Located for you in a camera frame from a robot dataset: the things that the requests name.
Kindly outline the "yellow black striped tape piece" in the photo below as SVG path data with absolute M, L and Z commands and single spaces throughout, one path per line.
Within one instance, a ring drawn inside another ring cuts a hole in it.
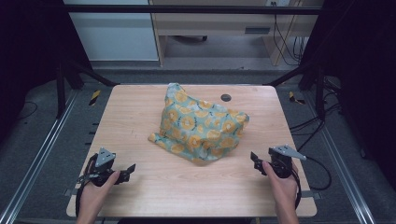
M 299 105 L 305 105 L 305 100 L 296 99 L 295 96 L 294 96 L 293 91 L 289 92 L 289 99 L 290 99 L 291 102 L 297 103 Z
M 95 105 L 95 103 L 97 101 L 97 98 L 99 97 L 100 93 L 101 93 L 100 90 L 94 91 L 94 93 L 92 94 L 92 98 L 91 98 L 91 100 L 89 102 L 89 105 Z

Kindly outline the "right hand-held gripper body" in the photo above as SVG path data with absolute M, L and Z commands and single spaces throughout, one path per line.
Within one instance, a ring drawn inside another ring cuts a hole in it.
M 292 158 L 306 160 L 305 155 L 288 145 L 270 147 L 268 153 L 271 157 L 270 164 L 279 178 L 288 178 L 291 175 Z

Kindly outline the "black curtain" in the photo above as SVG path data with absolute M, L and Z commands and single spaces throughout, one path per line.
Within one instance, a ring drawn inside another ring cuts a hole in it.
M 28 91 L 54 80 L 59 64 L 52 54 L 56 49 L 23 12 L 30 4 L 64 6 L 64 0 L 0 0 L 0 144 L 11 133 Z M 69 14 L 48 9 L 39 16 L 63 52 L 92 69 Z
M 396 0 L 324 0 L 304 60 L 328 38 L 321 66 L 362 150 L 396 190 Z

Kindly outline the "black horizontal frame bar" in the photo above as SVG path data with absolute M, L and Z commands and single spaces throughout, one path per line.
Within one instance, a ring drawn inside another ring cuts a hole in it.
M 68 12 L 83 13 L 191 13 L 191 14 L 276 14 L 319 15 L 321 7 L 239 7 L 178 5 L 65 5 Z

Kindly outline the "aluminium floor rail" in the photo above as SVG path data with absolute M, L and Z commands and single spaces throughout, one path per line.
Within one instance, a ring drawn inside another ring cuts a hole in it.
M 13 224 L 15 221 L 39 173 L 41 172 L 48 155 L 52 151 L 53 145 L 56 142 L 66 120 L 68 119 L 70 111 L 73 109 L 77 97 L 78 91 L 71 90 L 70 96 L 66 101 L 65 110 L 61 113 L 61 116 L 54 121 L 49 133 L 35 155 L 35 158 L 25 173 L 13 197 L 11 198 L 5 210 L 0 214 L 0 224 Z
M 301 145 L 308 156 L 304 162 L 308 183 L 322 196 L 318 213 L 327 214 L 330 223 L 375 224 L 353 175 L 359 168 L 359 151 L 333 93 L 325 95 L 324 107 L 325 120 L 311 125 L 311 138 Z

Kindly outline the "green cloth with orange print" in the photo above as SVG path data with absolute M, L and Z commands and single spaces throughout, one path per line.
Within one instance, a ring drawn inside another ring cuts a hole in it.
M 148 140 L 193 162 L 217 161 L 238 147 L 249 115 L 190 96 L 170 83 L 160 129 Z

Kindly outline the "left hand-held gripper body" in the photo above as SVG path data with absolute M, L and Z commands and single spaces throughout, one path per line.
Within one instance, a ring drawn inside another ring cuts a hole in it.
M 112 165 L 115 158 L 115 153 L 101 147 L 98 153 L 90 157 L 83 175 L 78 178 L 78 183 L 85 184 L 91 181 L 96 187 L 102 187 L 114 173 Z

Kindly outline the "white cabinet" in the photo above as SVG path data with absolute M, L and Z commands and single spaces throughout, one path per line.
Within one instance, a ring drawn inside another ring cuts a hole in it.
M 92 62 L 157 61 L 149 13 L 70 13 Z

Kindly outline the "person's right hand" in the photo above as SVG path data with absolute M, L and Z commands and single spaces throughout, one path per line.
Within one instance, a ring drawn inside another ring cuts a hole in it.
M 264 161 L 262 163 L 264 172 L 272 187 L 273 196 L 276 202 L 276 214 L 278 217 L 296 217 L 295 200 L 297 196 L 297 183 L 292 177 L 279 178 L 272 166 Z

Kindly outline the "black metal frame stand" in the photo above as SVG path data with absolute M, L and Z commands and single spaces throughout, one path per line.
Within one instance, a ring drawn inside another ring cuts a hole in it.
M 62 114 L 65 112 L 66 107 L 64 81 L 67 80 L 73 90 L 79 90 L 84 85 L 80 74 L 88 75 L 89 77 L 99 81 L 100 83 L 108 87 L 115 87 L 118 85 L 117 82 L 113 82 L 105 77 L 100 76 L 87 66 L 84 66 L 73 60 L 61 60 L 56 68 L 56 86 L 58 99 L 58 111 L 56 116 L 57 119 L 62 116 Z
M 312 87 L 313 84 L 316 85 L 315 110 L 319 119 L 324 121 L 325 109 L 323 90 L 325 72 L 323 67 L 319 63 L 305 63 L 303 65 L 299 65 L 297 68 L 291 70 L 286 75 L 267 83 L 267 86 L 276 87 L 297 75 L 303 76 L 298 84 L 300 90 L 307 91 Z

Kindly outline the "person's left hand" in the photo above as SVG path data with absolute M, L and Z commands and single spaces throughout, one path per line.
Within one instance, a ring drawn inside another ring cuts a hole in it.
M 79 213 L 98 215 L 102 209 L 107 194 L 110 192 L 118 177 L 120 171 L 114 172 L 102 187 L 96 187 L 92 183 L 85 185 L 79 200 Z

